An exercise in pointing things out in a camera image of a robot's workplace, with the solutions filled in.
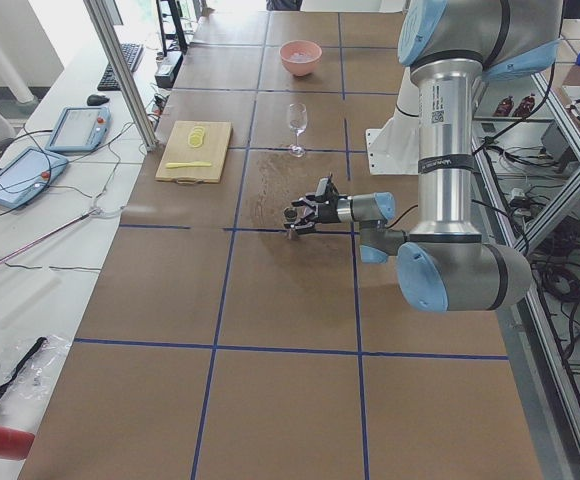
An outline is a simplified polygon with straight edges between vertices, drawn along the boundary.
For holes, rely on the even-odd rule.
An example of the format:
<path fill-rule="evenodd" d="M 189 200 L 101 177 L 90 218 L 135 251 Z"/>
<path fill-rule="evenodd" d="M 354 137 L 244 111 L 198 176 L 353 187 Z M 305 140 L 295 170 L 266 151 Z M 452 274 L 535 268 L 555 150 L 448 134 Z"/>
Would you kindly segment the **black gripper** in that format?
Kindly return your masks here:
<path fill-rule="evenodd" d="M 316 232 L 316 224 L 340 223 L 338 215 L 339 197 L 335 196 L 327 200 L 316 200 L 314 194 L 306 194 L 291 202 L 294 208 L 313 209 L 312 214 L 297 217 L 295 231 L 297 234 L 311 234 Z"/>

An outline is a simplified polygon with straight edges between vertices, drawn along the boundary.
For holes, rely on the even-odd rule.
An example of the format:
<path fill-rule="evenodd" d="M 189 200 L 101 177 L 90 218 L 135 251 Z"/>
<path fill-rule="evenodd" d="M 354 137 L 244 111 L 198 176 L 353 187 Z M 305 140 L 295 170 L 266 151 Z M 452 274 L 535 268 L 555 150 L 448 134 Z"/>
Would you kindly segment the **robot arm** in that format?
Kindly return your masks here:
<path fill-rule="evenodd" d="M 556 58 L 559 1 L 410 1 L 398 58 L 418 90 L 418 210 L 410 231 L 391 230 L 393 196 L 341 195 L 329 178 L 285 211 L 296 234 L 357 223 L 362 259 L 396 260 L 400 290 L 429 312 L 511 306 L 528 292 L 524 255 L 487 244 L 471 221 L 473 87 L 541 72 Z"/>

